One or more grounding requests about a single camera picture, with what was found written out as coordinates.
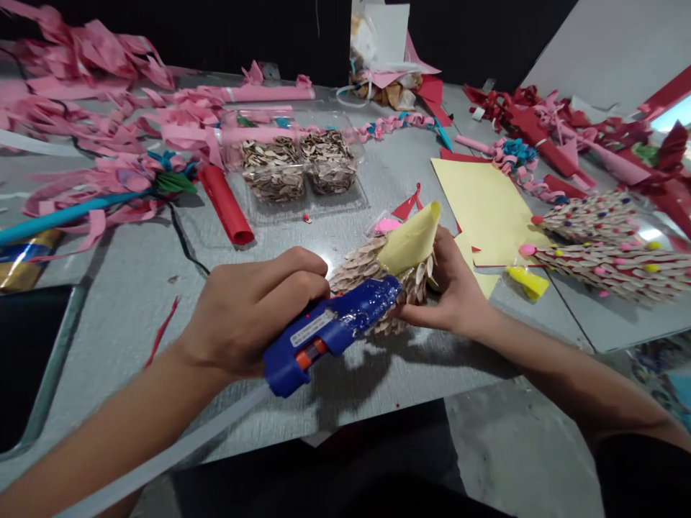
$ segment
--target pine cone craft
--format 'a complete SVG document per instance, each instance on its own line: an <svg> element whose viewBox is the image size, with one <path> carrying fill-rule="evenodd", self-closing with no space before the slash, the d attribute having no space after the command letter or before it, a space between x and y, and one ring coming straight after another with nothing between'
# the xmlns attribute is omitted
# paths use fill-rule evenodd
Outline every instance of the pine cone craft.
<svg viewBox="0 0 691 518"><path fill-rule="evenodd" d="M348 293L368 278L380 279L387 271L379 265L376 259L387 242L386 236L373 237L360 248L345 255L345 262L333 272L330 280L331 291L335 294ZM427 280L432 276L434 254L409 268L402 275L397 276L402 290L396 299L397 304L415 304L420 306L427 302ZM372 329L375 333L390 335L403 331L406 323L389 316L389 313L379 320Z"/></svg>
<svg viewBox="0 0 691 518"><path fill-rule="evenodd" d="M349 292L368 278L395 275L402 290L397 304L421 305L427 301L427 280L434 266L434 236L441 205L436 201L420 210L400 227L373 237L366 245L349 252L330 280L334 293ZM406 323L384 315L373 327L375 333L390 335L405 329Z"/></svg>
<svg viewBox="0 0 691 518"><path fill-rule="evenodd" d="M564 247L530 247L532 255L551 270L636 302L672 300L691 289L691 255L646 248L584 243Z"/></svg>
<svg viewBox="0 0 691 518"><path fill-rule="evenodd" d="M533 216L530 221L575 243L603 241L618 245L637 233L638 226L632 219L635 213L631 197L626 192L614 191L572 199L545 216Z"/></svg>

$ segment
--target sleeve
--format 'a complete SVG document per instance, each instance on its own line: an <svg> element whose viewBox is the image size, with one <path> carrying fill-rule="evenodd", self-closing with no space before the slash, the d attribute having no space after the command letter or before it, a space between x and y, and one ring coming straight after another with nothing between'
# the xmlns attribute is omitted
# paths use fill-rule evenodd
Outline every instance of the sleeve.
<svg viewBox="0 0 691 518"><path fill-rule="evenodd" d="M595 453L605 516L675 516L691 509L691 453L645 435L608 437Z"/></svg>

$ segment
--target hand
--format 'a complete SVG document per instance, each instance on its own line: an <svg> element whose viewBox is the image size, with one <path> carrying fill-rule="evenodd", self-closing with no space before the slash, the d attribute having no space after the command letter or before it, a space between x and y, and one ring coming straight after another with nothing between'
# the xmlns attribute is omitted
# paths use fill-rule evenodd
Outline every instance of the hand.
<svg viewBox="0 0 691 518"><path fill-rule="evenodd" d="M432 277L443 293L439 304L405 304L397 307L394 315L415 326L474 337L494 309L482 294L453 236L442 226L437 227L434 253L437 264Z"/></svg>
<svg viewBox="0 0 691 518"><path fill-rule="evenodd" d="M266 346L311 300L329 296L327 269L301 247L262 263L217 266L173 347L235 379L261 377Z"/></svg>

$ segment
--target table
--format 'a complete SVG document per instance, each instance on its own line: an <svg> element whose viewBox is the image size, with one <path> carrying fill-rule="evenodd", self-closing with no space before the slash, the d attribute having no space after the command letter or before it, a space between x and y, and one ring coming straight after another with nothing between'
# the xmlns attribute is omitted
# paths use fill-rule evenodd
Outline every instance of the table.
<svg viewBox="0 0 691 518"><path fill-rule="evenodd" d="M234 86L236 76L189 76L181 87L199 84ZM478 125L462 106L458 87L445 87L445 105L456 114L451 139L461 130L465 135L491 142L494 134L482 135L489 123ZM318 89L317 102L292 102L294 108L344 109L334 93ZM89 109L105 109L87 101ZM357 110L345 108L357 125L390 115L390 109L372 104ZM460 153L469 150L455 144ZM440 145L433 132L399 129L381 142L365 144L366 161L355 190L342 198L317 198L308 192L303 206L292 206L281 214L258 207L241 178L230 182L238 201L249 214L256 232L256 244L246 250L234 249L227 240L216 214L202 191L199 198L184 194L179 214L184 231L197 258L209 267L275 257L293 245L319 254L334 268L349 251L361 244L364 229L384 210L391 210L422 184L424 203L442 203L441 223L456 224L437 181L430 157L438 157ZM2 152L0 181L3 193L32 191L28 178L34 172L71 171L89 167L86 158L53 158L12 155ZM526 198L535 212L548 206ZM0 224L22 220L23 200L0 201L9 211L0 214ZM302 221L309 214L312 224ZM61 253L73 250L76 242L67 239ZM140 372L156 330L165 319L173 299L181 303L163 338L162 347L172 341L188 322L204 279L188 262L170 224L168 210L141 224L122 225L108 231L97 248L52 263L40 286L66 282L90 285L78 329L63 369L58 389L43 433L24 454L0 463L0 489L44 455L61 438L78 426L108 396ZM592 350L581 325L564 303L565 291L550 289L537 303L528 303L510 284L500 283L492 303L530 325ZM597 302L590 307L600 311ZM468 340L431 330L414 330L397 337L368 339L346 351L342 358L318 363L310 385L290 399L271 399L199 451L189 463L216 460L277 442L329 430L360 419L412 406L431 399L469 391L515 376L516 372L492 351ZM199 426L250 391L256 382L237 383L221 393L191 428Z"/></svg>
<svg viewBox="0 0 691 518"><path fill-rule="evenodd" d="M489 121L476 122L471 119L468 110L473 105L461 87L445 85L444 103L447 110L454 113L455 125L461 134L487 144L498 140L499 136L494 133ZM595 189L599 192L605 193L617 187L618 182L609 173L589 160L581 158L580 165L596 180ZM541 160L535 171L536 178L550 173L554 174L554 170ZM550 209L539 201L537 204L529 204L535 214L544 214ZM673 304L658 304L653 309L647 309L614 296L600 299L588 286L573 278L551 273L550 279L598 353L648 342L691 328L691 294L680 296Z"/></svg>

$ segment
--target blue glue gun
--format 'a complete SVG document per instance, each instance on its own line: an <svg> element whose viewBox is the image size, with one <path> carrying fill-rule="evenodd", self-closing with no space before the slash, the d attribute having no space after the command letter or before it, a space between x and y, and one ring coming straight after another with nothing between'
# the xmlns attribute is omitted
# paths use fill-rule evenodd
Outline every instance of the blue glue gun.
<svg viewBox="0 0 691 518"><path fill-rule="evenodd" d="M368 279L303 312L264 353L264 378L273 393L286 398L309 383L307 369L327 352L343 354L396 304L400 291L394 276Z"/></svg>

